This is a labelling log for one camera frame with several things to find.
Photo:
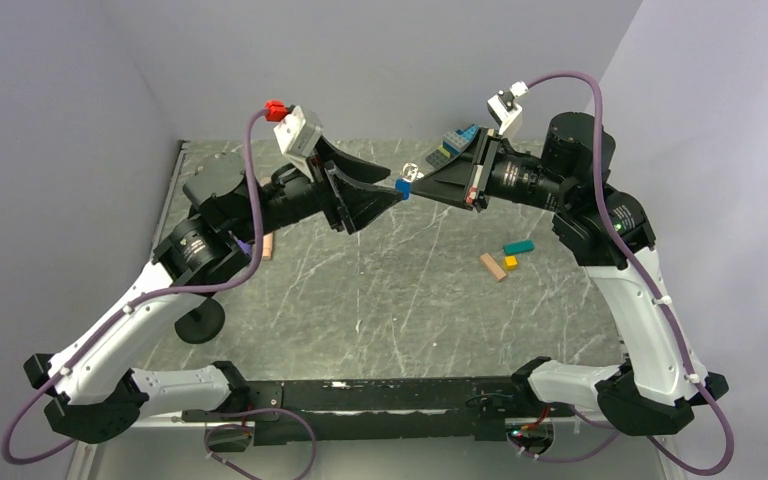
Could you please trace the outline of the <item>blue key tag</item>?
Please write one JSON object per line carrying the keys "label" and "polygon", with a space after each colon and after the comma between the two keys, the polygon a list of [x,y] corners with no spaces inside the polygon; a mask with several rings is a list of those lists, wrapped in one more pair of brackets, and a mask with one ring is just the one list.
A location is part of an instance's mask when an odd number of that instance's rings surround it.
{"label": "blue key tag", "polygon": [[403,200],[408,200],[411,195],[411,183],[399,178],[394,183],[394,188],[401,194]]}

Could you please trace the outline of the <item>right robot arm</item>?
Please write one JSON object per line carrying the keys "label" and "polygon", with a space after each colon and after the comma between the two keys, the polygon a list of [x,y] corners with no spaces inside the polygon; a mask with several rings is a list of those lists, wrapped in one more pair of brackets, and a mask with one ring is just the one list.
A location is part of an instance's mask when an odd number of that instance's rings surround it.
{"label": "right robot arm", "polygon": [[545,356],[512,377],[513,406],[538,414],[548,404],[594,410],[629,436],[674,435],[694,417],[707,396],[728,390],[724,376],[694,361],[680,347],[664,314],[666,290],[660,277],[655,234],[642,205],[607,184],[614,138],[595,143],[595,120],[565,112],[550,122],[542,153],[515,150],[499,134],[480,129],[460,154],[414,181],[414,195],[471,211],[493,199],[552,214],[552,230],[595,283],[624,341],[627,358],[618,365],[569,365]]}

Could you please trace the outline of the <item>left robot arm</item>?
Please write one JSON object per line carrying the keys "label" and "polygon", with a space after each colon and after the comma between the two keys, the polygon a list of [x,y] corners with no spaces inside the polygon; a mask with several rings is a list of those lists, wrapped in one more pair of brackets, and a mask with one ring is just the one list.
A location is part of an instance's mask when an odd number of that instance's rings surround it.
{"label": "left robot arm", "polygon": [[183,185],[190,204],[156,246],[134,284],[110,312],[57,354],[24,365],[30,383],[50,398],[51,429],[73,440],[106,442],[136,421],[183,410],[224,420],[251,405],[250,387],[229,361],[195,370],[147,371],[136,360],[170,328],[200,343],[217,331],[203,313],[221,284],[253,274],[264,235],[322,214],[331,228],[356,233],[402,200],[386,185],[390,170],[316,142],[303,167],[284,164],[265,183],[242,160],[210,161]]}

